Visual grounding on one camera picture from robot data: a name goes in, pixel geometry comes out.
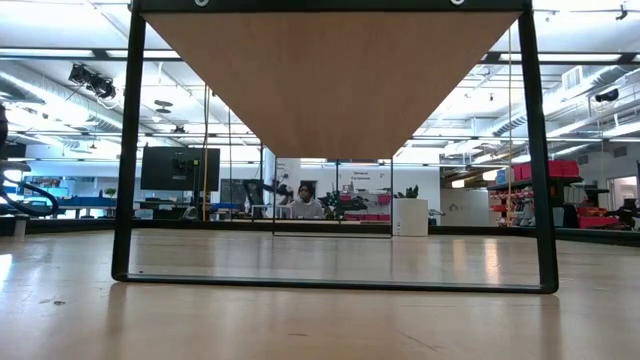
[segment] wall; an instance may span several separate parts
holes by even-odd
[[[486,190],[442,189],[441,225],[495,226],[489,210],[489,192]]]
[[[585,180],[585,183],[591,184],[593,181],[598,182],[598,188],[606,189],[607,180],[638,176],[638,167],[636,161],[640,160],[640,145],[629,144],[616,144],[616,146],[626,146],[627,155],[619,158],[614,158],[612,153],[609,152],[592,152],[589,153],[589,163],[580,165],[580,176]],[[610,201],[609,194],[601,194],[599,196],[599,202],[601,207],[609,207],[609,210],[613,209],[612,201]]]
[[[32,171],[31,176],[84,176],[99,177],[96,188],[84,189],[87,192],[95,192],[97,195],[100,189],[106,187],[117,188],[115,178],[118,177],[117,162],[61,162],[61,161],[32,161],[29,163]],[[229,178],[232,173],[234,179],[257,179],[259,171],[257,165],[234,165],[230,171],[228,165],[220,168],[220,178]],[[354,182],[354,188],[375,190],[390,187],[390,167],[379,166],[350,166],[340,167],[338,186]],[[155,196],[163,197],[166,192],[140,190],[140,163],[136,166],[136,194],[135,199]],[[316,192],[319,196],[324,196],[326,192],[336,188],[335,166],[303,165],[300,171],[300,180],[315,180],[318,182]],[[429,207],[440,209],[440,169],[433,167],[396,167],[394,169],[394,191],[405,192],[409,186],[418,185],[420,188],[419,198],[429,200]],[[213,201],[219,199],[219,193],[213,194]]]

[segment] black cable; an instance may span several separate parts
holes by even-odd
[[[64,102],[69,101],[69,99],[71,99],[71,97],[73,97],[73,95],[77,94],[78,91],[80,91],[81,88],[82,88],[82,85],[78,85],[78,87],[71,93],[71,95],[69,95],[69,97],[64,99]]]
[[[56,198],[53,195],[49,194],[48,192],[46,192],[46,191],[44,191],[44,190],[42,190],[42,189],[40,189],[38,187],[35,187],[33,185],[27,184],[27,183],[25,183],[23,181],[13,181],[13,180],[9,179],[8,177],[6,177],[4,175],[4,170],[2,170],[2,169],[0,169],[0,180],[2,180],[2,183],[0,183],[0,197],[3,198],[7,202],[7,204],[11,205],[16,210],[18,210],[18,211],[20,211],[22,213],[25,213],[27,215],[38,216],[38,217],[50,216],[50,215],[55,214],[58,211],[58,201],[56,200]],[[37,193],[40,196],[46,198],[47,200],[49,200],[51,202],[51,208],[49,210],[47,210],[47,211],[35,211],[33,209],[30,209],[28,207],[23,206],[22,204],[20,204],[19,202],[11,199],[7,195],[7,193],[4,191],[4,188],[2,186],[4,181],[10,182],[12,184],[16,184],[19,187],[22,187],[24,189],[31,190],[34,193]]]

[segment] computer monitor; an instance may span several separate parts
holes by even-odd
[[[218,191],[220,180],[220,149],[207,149],[207,191]],[[142,190],[194,189],[195,174],[204,183],[204,151],[183,147],[145,147],[142,155]]]

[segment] wooden floor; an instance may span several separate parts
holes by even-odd
[[[554,296],[114,283],[111,232],[0,238],[0,359],[638,359],[640,249],[559,242]],[[135,234],[132,272],[537,282],[531,239]]]

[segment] shelf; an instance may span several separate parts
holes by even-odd
[[[566,185],[566,184],[573,184],[581,181],[582,181],[581,177],[549,178],[550,184],[558,183],[558,184]],[[532,179],[524,180],[524,181],[514,181],[511,183],[511,189],[522,189],[531,185],[533,185]],[[508,189],[509,189],[509,184],[500,184],[495,186],[489,186],[487,188],[487,190],[489,191],[500,191],[500,190],[508,190]]]

